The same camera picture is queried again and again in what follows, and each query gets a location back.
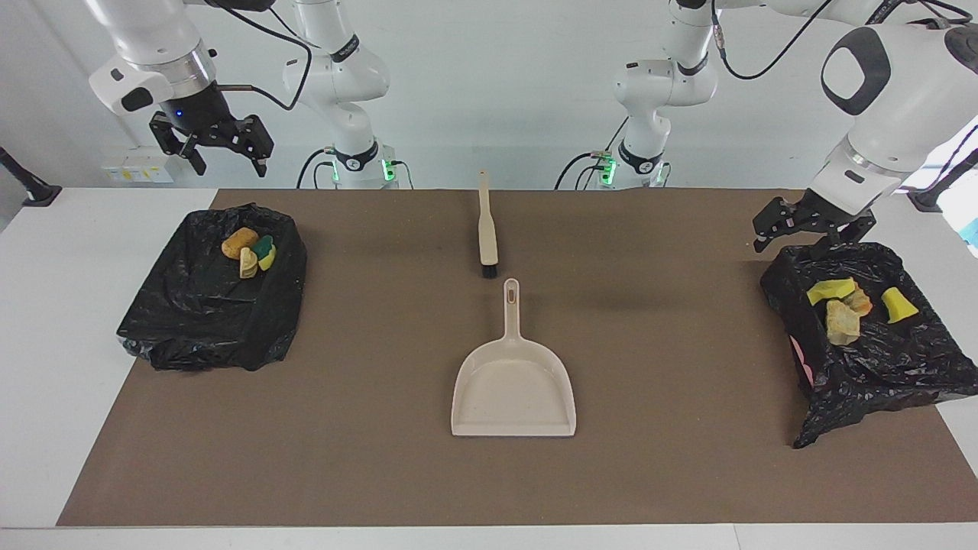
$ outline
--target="black cable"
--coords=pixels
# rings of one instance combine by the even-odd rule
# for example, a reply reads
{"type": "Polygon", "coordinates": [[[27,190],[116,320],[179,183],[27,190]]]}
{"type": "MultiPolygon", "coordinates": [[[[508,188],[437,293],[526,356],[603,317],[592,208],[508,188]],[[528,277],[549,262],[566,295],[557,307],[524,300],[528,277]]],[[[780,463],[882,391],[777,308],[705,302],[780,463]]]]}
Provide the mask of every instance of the black cable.
{"type": "Polygon", "coordinates": [[[302,40],[303,42],[305,42],[309,46],[312,46],[313,48],[316,48],[317,50],[321,50],[322,49],[319,46],[317,46],[316,44],[313,44],[312,42],[310,42],[310,41],[306,40],[305,38],[299,36],[298,33],[296,33],[294,30],[292,30],[292,27],[290,27],[289,24],[286,23],[286,20],[282,19],[282,16],[279,15],[279,12],[276,12],[275,11],[275,8],[269,8],[268,11],[269,12],[272,12],[272,15],[275,16],[275,19],[278,20],[279,23],[283,27],[286,28],[286,30],[289,32],[289,34],[291,34],[292,36],[298,38],[299,40],[302,40]]]}
{"type": "Polygon", "coordinates": [[[292,102],[289,103],[288,105],[286,105],[285,103],[283,103],[281,100],[279,100],[278,98],[276,98],[272,94],[266,92],[265,90],[262,90],[261,88],[259,88],[257,86],[254,86],[254,85],[251,85],[251,84],[228,84],[228,85],[225,85],[225,86],[218,86],[218,89],[219,90],[222,90],[222,91],[228,91],[228,92],[245,92],[245,91],[247,91],[247,92],[256,92],[256,93],[261,94],[262,96],[270,99],[273,103],[275,103],[276,105],[278,105],[279,107],[281,107],[282,109],[284,109],[286,111],[291,111],[292,109],[295,109],[295,105],[299,102],[299,96],[302,95],[302,89],[305,87],[306,78],[309,77],[309,70],[312,68],[312,49],[310,49],[309,46],[307,46],[305,43],[303,43],[303,42],[301,42],[299,40],[296,40],[296,39],[294,39],[294,38],[292,38],[290,36],[285,36],[284,34],[281,34],[280,32],[276,32],[276,31],[272,30],[271,28],[268,28],[267,26],[264,26],[264,25],[262,25],[260,23],[256,23],[256,22],[248,19],[247,17],[239,14],[238,12],[232,10],[231,8],[227,8],[225,6],[221,6],[220,4],[218,4],[218,6],[222,10],[224,10],[225,12],[231,14],[232,16],[234,16],[235,18],[237,18],[237,19],[241,20],[242,22],[248,24],[249,26],[252,26],[254,28],[257,28],[258,30],[260,30],[260,31],[262,31],[262,32],[264,32],[266,34],[271,34],[272,36],[275,36],[276,38],[280,38],[282,40],[285,40],[286,42],[291,42],[292,44],[295,44],[296,46],[302,48],[306,52],[306,67],[305,67],[305,70],[302,72],[302,78],[299,80],[299,86],[295,90],[295,97],[292,98],[292,102]]]}
{"type": "Polygon", "coordinates": [[[764,76],[765,74],[768,73],[769,70],[773,69],[774,66],[778,64],[779,61],[781,61],[781,58],[784,57],[784,54],[788,53],[788,50],[790,50],[791,47],[794,46],[794,43],[797,42],[799,38],[801,38],[801,35],[804,34],[806,30],[808,30],[809,25],[811,25],[815,21],[815,19],[819,16],[819,14],[821,14],[822,11],[825,8],[827,8],[828,5],[831,4],[833,1],[834,0],[825,0],[822,3],[822,5],[819,6],[819,8],[815,10],[815,12],[811,16],[808,17],[808,20],[805,21],[805,24],[801,25],[801,28],[798,29],[798,32],[795,33],[794,37],[791,38],[791,40],[787,43],[787,45],[784,46],[781,52],[775,57],[773,61],[771,61],[771,63],[767,67],[765,67],[760,72],[754,74],[740,74],[739,72],[734,70],[734,68],[731,67],[730,62],[727,61],[727,47],[725,46],[724,43],[724,30],[720,26],[720,17],[717,15],[717,0],[710,0],[710,12],[713,18],[713,25],[716,28],[716,42],[717,42],[717,49],[720,50],[720,60],[724,62],[724,67],[727,68],[727,71],[730,74],[732,74],[733,76],[741,80],[754,80],[755,78],[760,78],[761,76],[764,76]]]}
{"type": "MultiPolygon", "coordinates": [[[[581,173],[577,175],[577,182],[574,183],[574,191],[577,191],[578,188],[581,187],[581,178],[584,177],[584,172],[587,172],[588,170],[591,170],[591,175],[595,175],[595,170],[597,170],[597,168],[595,168],[594,166],[585,166],[584,169],[581,170],[581,173]]],[[[585,189],[588,188],[589,183],[591,183],[590,176],[588,177],[588,181],[584,183],[585,189]]]]}
{"type": "Polygon", "coordinates": [[[917,2],[923,4],[928,10],[931,11],[931,13],[933,13],[937,17],[951,24],[968,24],[971,23],[971,21],[974,19],[967,10],[959,8],[958,6],[953,6],[951,4],[948,4],[947,2],[943,2],[942,0],[917,0],[917,2]],[[949,12],[954,12],[960,15],[961,17],[960,19],[949,20],[945,18],[943,15],[941,15],[937,10],[935,10],[933,8],[934,6],[937,6],[938,8],[943,8],[945,10],[948,10],[949,12]]]}
{"type": "Polygon", "coordinates": [[[937,177],[934,178],[934,181],[927,186],[927,189],[921,190],[921,192],[929,191],[933,189],[934,186],[937,185],[937,182],[941,181],[941,178],[944,177],[944,173],[947,172],[948,168],[951,167],[951,163],[955,161],[955,157],[957,157],[957,154],[961,152],[961,149],[964,147],[964,144],[967,143],[969,139],[971,139],[971,135],[974,134],[975,131],[978,131],[978,124],[975,124],[973,128],[968,130],[968,133],[964,134],[964,139],[962,139],[961,142],[957,144],[957,148],[955,148],[955,151],[951,153],[951,156],[948,158],[948,161],[944,163],[944,167],[942,167],[941,171],[938,172],[937,177]]]}
{"type": "Polygon", "coordinates": [[[582,153],[582,154],[578,155],[577,157],[574,157],[573,159],[571,159],[571,161],[567,163],[567,166],[565,166],[563,168],[563,171],[560,173],[560,176],[556,179],[556,184],[554,185],[554,191],[560,189],[560,182],[563,181],[563,176],[567,175],[567,171],[570,170],[570,167],[571,166],[573,166],[574,164],[576,164],[579,160],[586,159],[587,157],[590,157],[590,156],[591,156],[590,153],[582,153]]]}
{"type": "Polygon", "coordinates": [[[414,178],[411,177],[411,167],[408,166],[408,164],[406,162],[404,162],[403,160],[395,160],[395,161],[393,161],[391,163],[391,165],[392,166],[404,166],[404,169],[408,171],[408,185],[411,186],[411,189],[414,189],[415,188],[415,180],[414,180],[414,178]]]}
{"type": "Polygon", "coordinates": [[[317,149],[315,153],[313,153],[312,155],[309,156],[308,159],[306,159],[305,164],[302,165],[302,169],[299,170],[298,179],[295,180],[295,189],[300,189],[302,187],[302,177],[305,175],[305,171],[309,169],[309,164],[312,164],[312,161],[315,160],[316,157],[318,157],[319,155],[323,155],[326,151],[327,151],[326,149],[317,149]]]}
{"type": "Polygon", "coordinates": [[[333,167],[333,163],[330,160],[324,160],[312,167],[312,186],[319,189],[319,168],[321,166],[333,167]]]}
{"type": "MultiPolygon", "coordinates": [[[[621,131],[625,128],[625,124],[627,123],[628,123],[628,117],[626,116],[625,119],[621,121],[621,124],[618,126],[618,129],[615,130],[614,135],[611,136],[611,140],[608,141],[607,147],[604,148],[605,151],[611,152],[611,146],[614,145],[614,140],[618,139],[618,134],[621,133],[621,131]]],[[[600,165],[601,165],[601,160],[598,159],[598,161],[595,162],[595,165],[592,166],[592,168],[594,170],[597,170],[600,167],[600,165]]],[[[590,174],[588,174],[588,181],[584,182],[584,190],[587,190],[588,186],[591,185],[591,178],[594,175],[595,173],[593,171],[590,174]]]]}

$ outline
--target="dustpan handle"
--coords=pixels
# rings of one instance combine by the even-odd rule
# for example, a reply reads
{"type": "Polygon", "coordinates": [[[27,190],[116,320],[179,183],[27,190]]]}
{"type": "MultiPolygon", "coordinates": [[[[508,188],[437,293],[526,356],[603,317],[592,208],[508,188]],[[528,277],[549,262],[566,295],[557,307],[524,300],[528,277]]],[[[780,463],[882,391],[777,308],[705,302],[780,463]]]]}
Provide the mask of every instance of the dustpan handle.
{"type": "Polygon", "coordinates": [[[503,283],[503,308],[506,312],[506,331],[503,338],[519,338],[519,281],[507,279],[503,283]]]}

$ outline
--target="white wall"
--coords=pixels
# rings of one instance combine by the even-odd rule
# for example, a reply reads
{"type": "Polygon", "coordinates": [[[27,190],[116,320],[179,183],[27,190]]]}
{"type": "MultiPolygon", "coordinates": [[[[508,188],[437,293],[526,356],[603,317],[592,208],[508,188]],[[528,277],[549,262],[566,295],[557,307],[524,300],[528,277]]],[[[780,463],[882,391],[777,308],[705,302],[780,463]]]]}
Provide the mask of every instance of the white wall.
{"type": "MultiPolygon", "coordinates": [[[[956,0],[978,12],[978,0],[956,0]]],[[[603,147],[624,117],[611,95],[620,64],[662,54],[666,1],[348,0],[363,43],[390,66],[387,97],[365,105],[375,132],[407,160],[419,187],[471,187],[479,168],[512,188],[549,188],[572,156],[603,147]]],[[[290,17],[289,3],[279,2],[290,17]]],[[[284,61],[301,50],[219,10],[189,8],[219,80],[253,82],[280,97],[284,61]]],[[[277,28],[267,14],[255,16],[277,28]]],[[[86,75],[111,54],[81,0],[0,2],[0,143],[42,177],[105,185],[101,159],[153,145],[149,114],[115,119],[86,75]]],[[[724,15],[728,51],[742,71],[765,65],[801,20],[763,8],[724,15]]],[[[712,102],[670,109],[670,185],[804,187],[850,118],[823,96],[826,52],[849,27],[816,22],[792,53],[755,82],[721,75],[712,102]]],[[[194,186],[287,186],[330,136],[305,108],[284,113],[254,94],[230,94],[237,116],[260,114],[276,140],[269,175],[223,151],[194,186]]]]}

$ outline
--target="black pole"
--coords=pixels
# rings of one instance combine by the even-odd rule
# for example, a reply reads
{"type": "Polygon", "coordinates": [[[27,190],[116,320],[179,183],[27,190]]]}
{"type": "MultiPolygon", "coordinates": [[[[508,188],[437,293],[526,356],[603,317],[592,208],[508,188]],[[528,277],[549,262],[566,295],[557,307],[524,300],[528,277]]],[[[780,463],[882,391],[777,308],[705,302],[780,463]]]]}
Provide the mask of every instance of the black pole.
{"type": "Polygon", "coordinates": [[[968,155],[957,166],[951,168],[951,171],[930,189],[917,193],[909,193],[908,196],[910,197],[911,203],[921,212],[940,212],[941,207],[937,206],[938,197],[950,189],[962,175],[975,167],[976,164],[978,164],[978,149],[972,151],[971,155],[968,155]]]}
{"type": "Polygon", "coordinates": [[[27,198],[22,203],[24,206],[47,206],[61,193],[60,185],[48,185],[43,179],[21,166],[2,147],[0,147],[0,164],[10,170],[10,173],[14,174],[27,190],[27,198]]]}

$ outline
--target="beige dustpan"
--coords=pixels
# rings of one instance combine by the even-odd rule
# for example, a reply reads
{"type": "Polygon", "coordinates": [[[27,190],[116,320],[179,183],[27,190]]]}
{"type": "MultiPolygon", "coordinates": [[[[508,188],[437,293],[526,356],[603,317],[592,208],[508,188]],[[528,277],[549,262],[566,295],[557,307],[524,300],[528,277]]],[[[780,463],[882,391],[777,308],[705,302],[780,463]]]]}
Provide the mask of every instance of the beige dustpan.
{"type": "Polygon", "coordinates": [[[519,283],[503,284],[506,331],[470,353],[452,396],[453,435],[574,435],[577,412],[560,359],[519,333],[519,283]]]}

